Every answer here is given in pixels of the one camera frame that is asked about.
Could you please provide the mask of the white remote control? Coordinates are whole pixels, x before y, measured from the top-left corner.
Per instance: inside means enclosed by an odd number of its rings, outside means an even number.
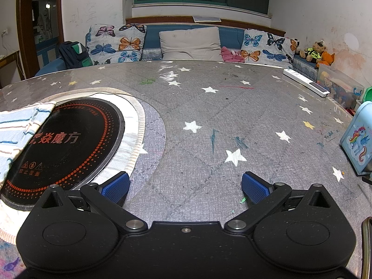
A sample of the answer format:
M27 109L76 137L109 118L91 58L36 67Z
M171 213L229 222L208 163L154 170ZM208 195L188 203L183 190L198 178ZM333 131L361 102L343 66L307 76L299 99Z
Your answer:
M328 90L326 90L316 82L312 81L311 79L308 79L307 77L303 76L300 73L297 73L292 69L284 69L283 74L291 78L293 81L300 83L302 86L308 88L312 92L318 94L322 98L325 98L330 94Z

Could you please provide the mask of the orange plush toy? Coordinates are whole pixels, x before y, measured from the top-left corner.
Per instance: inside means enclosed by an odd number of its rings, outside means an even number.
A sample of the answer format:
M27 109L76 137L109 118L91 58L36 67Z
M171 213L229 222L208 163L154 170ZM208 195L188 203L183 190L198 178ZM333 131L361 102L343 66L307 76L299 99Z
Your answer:
M316 67L319 68L320 64L331 66L335 60L335 54L329 54L327 51L324 51L321 54L321 58L316 60Z

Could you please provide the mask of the plain grey pillow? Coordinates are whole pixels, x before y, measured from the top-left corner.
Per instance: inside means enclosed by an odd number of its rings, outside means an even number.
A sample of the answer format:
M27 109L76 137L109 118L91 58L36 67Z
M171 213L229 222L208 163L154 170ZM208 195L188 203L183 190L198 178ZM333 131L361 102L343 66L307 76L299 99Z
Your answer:
M218 27L159 32L163 60L223 61Z

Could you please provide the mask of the blue pony storage bag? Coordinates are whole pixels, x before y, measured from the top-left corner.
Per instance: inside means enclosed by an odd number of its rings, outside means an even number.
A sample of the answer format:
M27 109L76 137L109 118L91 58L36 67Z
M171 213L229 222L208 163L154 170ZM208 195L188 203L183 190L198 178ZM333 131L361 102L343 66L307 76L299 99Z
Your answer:
M364 102L356 111L340 140L357 175L371 173L371 101Z

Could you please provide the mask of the dark backpack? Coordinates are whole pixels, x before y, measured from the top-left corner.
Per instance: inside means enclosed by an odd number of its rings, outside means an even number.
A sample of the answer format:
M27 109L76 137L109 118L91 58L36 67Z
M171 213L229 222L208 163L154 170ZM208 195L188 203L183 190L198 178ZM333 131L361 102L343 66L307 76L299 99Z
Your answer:
M67 69L78 69L93 65L88 50L80 42L66 41L61 43L59 53Z

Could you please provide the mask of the book on sofa ledge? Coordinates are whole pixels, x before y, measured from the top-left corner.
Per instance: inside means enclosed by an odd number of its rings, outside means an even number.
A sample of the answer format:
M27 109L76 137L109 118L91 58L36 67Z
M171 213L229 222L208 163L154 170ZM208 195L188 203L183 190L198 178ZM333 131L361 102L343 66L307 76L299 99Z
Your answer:
M195 23L221 23L221 19L216 17L193 16L192 19Z

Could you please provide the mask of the clear plastic storage box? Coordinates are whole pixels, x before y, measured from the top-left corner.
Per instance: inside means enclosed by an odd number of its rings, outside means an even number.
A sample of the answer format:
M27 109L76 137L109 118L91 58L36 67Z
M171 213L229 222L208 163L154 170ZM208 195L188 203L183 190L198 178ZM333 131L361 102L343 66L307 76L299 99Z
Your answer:
M364 92L364 86L345 73L324 64L319 65L316 82L327 91L328 97L345 109L354 109L356 100Z

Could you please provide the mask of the green plastic bowl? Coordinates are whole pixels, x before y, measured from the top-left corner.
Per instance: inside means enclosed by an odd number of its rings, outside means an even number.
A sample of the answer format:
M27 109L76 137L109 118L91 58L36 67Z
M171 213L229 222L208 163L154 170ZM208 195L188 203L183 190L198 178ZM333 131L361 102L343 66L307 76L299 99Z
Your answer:
M368 87L365 92L364 92L364 96L362 98L362 101L363 102L366 102L366 101L372 101L372 87Z

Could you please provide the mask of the blue white striped shirt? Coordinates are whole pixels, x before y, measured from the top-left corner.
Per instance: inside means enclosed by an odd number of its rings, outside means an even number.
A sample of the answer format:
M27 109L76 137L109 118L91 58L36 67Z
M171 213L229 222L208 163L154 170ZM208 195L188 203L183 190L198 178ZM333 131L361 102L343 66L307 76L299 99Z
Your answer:
M1 186L4 185L14 160L49 117L55 105L55 101L38 102L16 110L1 112Z

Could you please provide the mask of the black round induction cooktop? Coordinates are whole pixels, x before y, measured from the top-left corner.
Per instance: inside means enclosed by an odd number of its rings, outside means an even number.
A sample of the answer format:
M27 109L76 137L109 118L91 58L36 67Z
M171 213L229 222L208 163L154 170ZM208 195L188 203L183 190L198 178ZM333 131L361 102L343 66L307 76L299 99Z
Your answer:
M103 99L57 105L11 165L1 200L29 211L50 185L71 190L89 183L116 153L125 127L120 109Z

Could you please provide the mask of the right butterfly pillow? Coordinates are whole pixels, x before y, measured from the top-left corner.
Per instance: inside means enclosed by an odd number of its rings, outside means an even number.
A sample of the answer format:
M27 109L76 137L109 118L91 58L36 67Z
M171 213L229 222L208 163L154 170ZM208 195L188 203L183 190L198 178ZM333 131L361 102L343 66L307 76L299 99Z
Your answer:
M298 49L297 38L280 37L269 32L246 29L240 56L246 64L289 68Z

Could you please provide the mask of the brown wooden side table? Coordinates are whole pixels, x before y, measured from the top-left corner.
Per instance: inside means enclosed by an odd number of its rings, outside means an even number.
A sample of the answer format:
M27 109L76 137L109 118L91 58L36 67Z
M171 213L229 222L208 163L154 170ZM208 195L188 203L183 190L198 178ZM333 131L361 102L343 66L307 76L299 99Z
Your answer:
M17 50L8 56L1 55L1 88L24 79L20 52Z

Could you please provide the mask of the blue sofa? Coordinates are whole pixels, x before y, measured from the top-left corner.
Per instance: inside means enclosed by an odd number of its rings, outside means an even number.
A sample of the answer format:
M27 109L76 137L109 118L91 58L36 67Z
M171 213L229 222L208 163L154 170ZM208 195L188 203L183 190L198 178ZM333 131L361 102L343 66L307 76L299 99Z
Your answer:
M150 60L213 60L287 68L293 66L300 49L296 38L256 29L132 23L121 27L94 24L84 43L63 42L58 53L38 75Z

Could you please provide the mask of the teddy bear toy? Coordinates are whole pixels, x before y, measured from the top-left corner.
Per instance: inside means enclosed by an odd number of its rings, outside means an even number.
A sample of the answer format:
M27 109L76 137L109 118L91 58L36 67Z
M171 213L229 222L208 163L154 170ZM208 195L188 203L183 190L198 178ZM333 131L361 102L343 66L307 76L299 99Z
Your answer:
M326 48L325 42L321 40L315 42L310 48L299 51L299 56L307 62L317 64L322 60L322 54Z

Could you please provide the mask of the pink cloth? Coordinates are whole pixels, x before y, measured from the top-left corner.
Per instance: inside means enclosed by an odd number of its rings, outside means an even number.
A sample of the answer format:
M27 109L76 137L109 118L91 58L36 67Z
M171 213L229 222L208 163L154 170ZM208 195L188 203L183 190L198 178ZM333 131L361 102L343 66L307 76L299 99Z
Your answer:
M235 63L244 63L245 59L240 55L239 50L231 50L227 47L221 48L221 56L224 62L235 62Z

